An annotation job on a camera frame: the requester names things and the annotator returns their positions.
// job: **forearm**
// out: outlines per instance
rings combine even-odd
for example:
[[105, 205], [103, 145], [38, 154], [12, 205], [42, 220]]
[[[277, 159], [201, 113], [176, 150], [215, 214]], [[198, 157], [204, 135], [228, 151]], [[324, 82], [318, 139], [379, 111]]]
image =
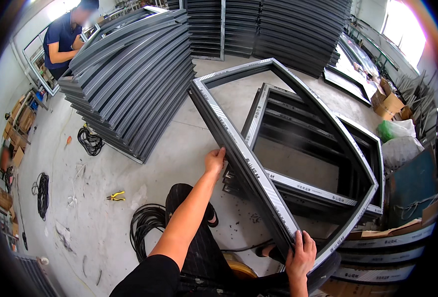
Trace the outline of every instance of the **forearm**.
[[70, 59], [72, 59], [76, 54], [78, 50], [72, 50], [69, 52], [57, 52], [53, 55], [50, 55], [51, 63], [62, 63], [66, 62]]
[[172, 258], [181, 270], [188, 247], [201, 224], [216, 181], [216, 174], [204, 173], [201, 176], [187, 198], [174, 211], [150, 256], [166, 255]]
[[290, 297], [308, 297], [307, 278], [290, 282]]
[[84, 45], [84, 42], [81, 42], [81, 41], [79, 40], [79, 41], [76, 41], [76, 42], [73, 43], [72, 48], [73, 48], [74, 50], [80, 50], [80, 48], [82, 47], [82, 45]]

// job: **yellow spool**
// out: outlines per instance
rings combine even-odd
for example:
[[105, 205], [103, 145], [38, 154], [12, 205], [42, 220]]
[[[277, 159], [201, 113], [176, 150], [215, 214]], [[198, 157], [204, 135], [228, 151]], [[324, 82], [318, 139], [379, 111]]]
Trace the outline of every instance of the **yellow spool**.
[[252, 268], [244, 263], [239, 262], [233, 254], [224, 254], [224, 258], [238, 279], [250, 279], [258, 277]]

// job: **blue polo shirt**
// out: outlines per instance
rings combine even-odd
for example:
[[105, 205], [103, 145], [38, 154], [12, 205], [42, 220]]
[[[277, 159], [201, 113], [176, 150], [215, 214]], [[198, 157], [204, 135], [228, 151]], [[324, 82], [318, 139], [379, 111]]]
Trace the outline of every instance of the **blue polo shirt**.
[[48, 69], [57, 69], [69, 65], [69, 61], [62, 63], [51, 63], [49, 57], [49, 44], [59, 43], [59, 52], [72, 51], [72, 44], [77, 35], [82, 33], [82, 26], [77, 25], [75, 29], [72, 29], [70, 23], [70, 12], [55, 19], [48, 27], [46, 35], [44, 35], [44, 65]]

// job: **hand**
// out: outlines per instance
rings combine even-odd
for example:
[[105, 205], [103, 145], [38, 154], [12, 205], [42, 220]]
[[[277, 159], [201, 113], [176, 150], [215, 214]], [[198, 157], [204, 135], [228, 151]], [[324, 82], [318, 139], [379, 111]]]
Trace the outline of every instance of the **hand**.
[[204, 158], [204, 163], [206, 164], [205, 173], [215, 176], [216, 181], [219, 180], [219, 174], [224, 168], [225, 156], [226, 148], [222, 147], [220, 150], [210, 151]]
[[306, 274], [313, 268], [316, 258], [316, 244], [310, 235], [303, 231], [305, 243], [302, 240], [300, 231], [296, 232], [295, 240], [295, 255], [292, 249], [288, 251], [287, 261], [285, 263], [290, 288], [292, 286], [305, 286], [307, 277]]

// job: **black pants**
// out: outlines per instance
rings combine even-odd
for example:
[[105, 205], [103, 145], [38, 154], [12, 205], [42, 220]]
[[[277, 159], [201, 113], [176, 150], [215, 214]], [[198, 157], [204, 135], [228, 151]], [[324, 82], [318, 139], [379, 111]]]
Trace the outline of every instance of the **black pants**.
[[[62, 74], [64, 74], [68, 70], [69, 70], [69, 65], [66, 65], [61, 68], [49, 69], [49, 72], [52, 74], [52, 76], [54, 76], [55, 80], [59, 80]], [[72, 75], [72, 71], [69, 70], [66, 76], [71, 76], [71, 75]]]
[[[192, 187], [178, 183], [171, 187], [166, 198], [166, 224], [178, 206], [186, 199]], [[196, 232], [186, 254], [181, 270], [179, 293], [206, 291], [231, 296], [290, 296], [288, 277], [285, 272], [250, 280], [238, 280], [212, 236], [207, 220], [212, 218], [212, 207], [208, 204], [206, 215]], [[281, 255], [275, 257], [283, 261]], [[333, 253], [322, 265], [308, 275], [308, 293], [328, 280], [339, 267], [341, 257]]]

